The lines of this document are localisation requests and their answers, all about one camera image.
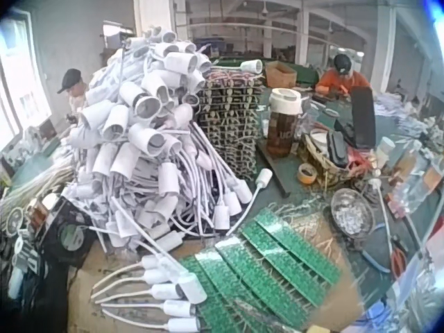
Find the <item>orange shirt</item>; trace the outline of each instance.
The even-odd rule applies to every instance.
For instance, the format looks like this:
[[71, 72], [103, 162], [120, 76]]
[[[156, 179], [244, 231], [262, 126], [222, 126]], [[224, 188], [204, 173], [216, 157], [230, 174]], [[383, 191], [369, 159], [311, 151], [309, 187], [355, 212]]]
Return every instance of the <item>orange shirt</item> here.
[[352, 87], [370, 87], [370, 83], [361, 73], [357, 71], [353, 71], [353, 75], [351, 78], [346, 78], [344, 76], [340, 76], [335, 69], [329, 69], [319, 80], [317, 87], [329, 87], [335, 88], [338, 91], [341, 91], [341, 86], [344, 86], [349, 92]]

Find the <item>metal bowl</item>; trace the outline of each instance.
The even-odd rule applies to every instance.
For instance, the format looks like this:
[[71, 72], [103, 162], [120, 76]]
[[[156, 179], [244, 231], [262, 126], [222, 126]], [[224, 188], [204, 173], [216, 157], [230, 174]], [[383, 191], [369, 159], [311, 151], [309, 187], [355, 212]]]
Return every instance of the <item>metal bowl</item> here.
[[340, 189], [333, 195], [332, 216], [338, 228], [353, 239], [366, 238], [375, 227], [367, 200], [352, 189]]

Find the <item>cap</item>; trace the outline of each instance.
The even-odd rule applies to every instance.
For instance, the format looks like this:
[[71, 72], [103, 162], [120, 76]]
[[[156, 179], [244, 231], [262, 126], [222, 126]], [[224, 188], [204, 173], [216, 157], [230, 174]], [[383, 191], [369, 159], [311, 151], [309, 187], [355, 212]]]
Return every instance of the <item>cap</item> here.
[[334, 68], [339, 72], [339, 75], [346, 75], [352, 69], [352, 61], [345, 54], [338, 54], [333, 59]]
[[67, 70], [62, 80], [62, 89], [57, 93], [61, 93], [66, 89], [73, 87], [76, 83], [79, 83], [82, 78], [82, 74], [78, 69], [70, 68]]

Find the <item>masking tape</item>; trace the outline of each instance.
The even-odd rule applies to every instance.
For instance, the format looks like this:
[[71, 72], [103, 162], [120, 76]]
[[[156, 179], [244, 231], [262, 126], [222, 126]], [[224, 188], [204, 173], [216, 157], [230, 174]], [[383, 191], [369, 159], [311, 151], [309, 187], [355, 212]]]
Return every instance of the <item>masking tape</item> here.
[[299, 166], [298, 179], [304, 185], [311, 185], [316, 180], [318, 172], [311, 164], [304, 163]]

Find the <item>man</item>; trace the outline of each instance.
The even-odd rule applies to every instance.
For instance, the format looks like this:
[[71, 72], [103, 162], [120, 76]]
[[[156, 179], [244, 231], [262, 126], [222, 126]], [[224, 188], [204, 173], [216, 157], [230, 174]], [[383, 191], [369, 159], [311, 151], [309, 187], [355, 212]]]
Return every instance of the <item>man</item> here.
[[68, 69], [62, 80], [62, 89], [57, 93], [67, 91], [69, 95], [69, 105], [71, 106], [71, 114], [67, 115], [68, 121], [72, 123], [77, 112], [82, 110], [85, 106], [85, 92], [88, 90], [88, 85], [83, 82], [82, 74], [78, 69]]
[[352, 61], [345, 54], [338, 54], [333, 59], [334, 68], [329, 69], [316, 85], [318, 94], [349, 95], [353, 87], [370, 87], [367, 79], [352, 69]]
[[419, 98], [415, 96], [410, 102], [404, 105], [404, 110], [406, 110], [409, 116], [419, 118], [419, 104]]

